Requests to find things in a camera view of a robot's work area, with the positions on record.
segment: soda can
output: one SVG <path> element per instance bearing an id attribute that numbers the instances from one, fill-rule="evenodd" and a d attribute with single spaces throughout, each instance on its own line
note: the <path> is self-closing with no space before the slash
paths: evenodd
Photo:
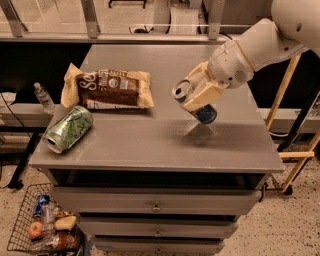
<path id="1" fill-rule="evenodd" d="M 89 110 L 75 106 L 59 122 L 50 127 L 43 138 L 49 149 L 61 154 L 70 149 L 91 127 L 93 117 Z"/>
<path id="2" fill-rule="evenodd" d="M 183 107 L 183 103 L 187 100 L 188 95 L 193 92 L 192 84 L 189 80 L 182 80 L 172 90 L 173 97 Z M 210 104 L 199 109 L 189 112 L 199 122 L 203 124 L 212 123 L 217 117 L 217 111 Z"/>
<path id="3" fill-rule="evenodd" d="M 42 206 L 45 204 L 49 204 L 49 202 L 50 202 L 50 196 L 48 195 L 38 196 L 34 206 L 33 217 L 41 217 Z"/>

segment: bottle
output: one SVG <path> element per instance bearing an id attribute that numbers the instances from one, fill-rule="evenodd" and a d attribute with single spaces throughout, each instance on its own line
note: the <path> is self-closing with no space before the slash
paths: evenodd
<path id="1" fill-rule="evenodd" d="M 54 103 L 50 97 L 50 94 L 46 90 L 46 88 L 44 88 L 39 83 L 35 83 L 34 88 L 35 88 L 34 94 L 37 96 L 39 102 L 43 106 L 44 112 L 46 112 L 49 115 L 53 115 L 55 111 Z"/>

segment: drawer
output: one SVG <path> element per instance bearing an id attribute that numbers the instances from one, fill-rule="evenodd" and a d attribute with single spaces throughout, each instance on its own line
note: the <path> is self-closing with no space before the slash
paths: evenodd
<path id="1" fill-rule="evenodd" d="M 107 252 L 188 253 L 213 255 L 224 247 L 214 240 L 93 238 L 99 250 Z"/>
<path id="2" fill-rule="evenodd" d="M 223 190 L 255 189 L 265 176 L 249 173 L 193 173 L 163 171 L 53 169 L 48 173 L 61 187 L 148 187 L 210 188 Z"/>
<path id="3" fill-rule="evenodd" d="M 69 211 L 245 215 L 259 200 L 255 190 L 54 187 L 54 199 Z"/>
<path id="4" fill-rule="evenodd" d="M 80 229 L 87 235 L 137 237 L 229 238 L 238 228 L 236 222 L 173 216 L 167 218 L 80 217 Z"/>

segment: snack package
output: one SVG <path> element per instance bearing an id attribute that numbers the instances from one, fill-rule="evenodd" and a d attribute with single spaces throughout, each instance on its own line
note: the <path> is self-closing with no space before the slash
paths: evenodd
<path id="1" fill-rule="evenodd" d="M 73 64 L 64 77 L 61 103 L 88 109 L 151 108 L 151 75 L 142 71 L 103 69 L 83 73 Z"/>

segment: cable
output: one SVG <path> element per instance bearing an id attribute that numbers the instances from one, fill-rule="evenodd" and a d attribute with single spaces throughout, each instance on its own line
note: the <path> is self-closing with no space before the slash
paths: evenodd
<path id="1" fill-rule="evenodd" d="M 153 27 L 150 28 L 150 30 L 148 31 L 147 26 L 144 25 L 144 29 L 143 29 L 143 28 L 137 28 L 137 29 L 135 29 L 135 30 L 134 30 L 134 34 L 149 34 L 152 30 L 153 30 Z"/>
<path id="2" fill-rule="evenodd" d="M 168 26 L 168 29 L 167 29 L 167 31 L 166 31 L 166 34 L 169 34 L 169 32 L 170 32 L 170 29 L 171 29 L 171 22 L 172 22 L 172 16 L 171 16 L 171 11 L 170 11 L 170 16 L 169 16 L 169 26 Z"/>
<path id="3" fill-rule="evenodd" d="M 198 14 L 198 22 L 199 22 L 199 24 L 198 24 L 198 28 L 197 28 L 197 32 L 198 32 L 198 34 L 202 34 L 202 32 L 201 32 L 201 19 L 203 18 L 203 15 L 201 14 L 201 13 L 199 13 Z"/>
<path id="4" fill-rule="evenodd" d="M 21 120 L 12 112 L 11 108 L 9 107 L 7 101 L 4 99 L 3 95 L 2 95 L 2 92 L 0 93 L 1 94 L 1 97 L 3 99 L 3 102 L 6 104 L 7 108 L 9 109 L 9 111 L 11 112 L 11 114 L 19 121 L 19 123 L 22 125 L 22 127 L 25 127 L 24 124 L 21 122 Z"/>
<path id="5" fill-rule="evenodd" d="M 230 40 L 233 40 L 233 38 L 232 38 L 231 36 L 229 36 L 228 34 L 220 33 L 220 35 L 226 36 L 226 37 L 228 37 Z"/>

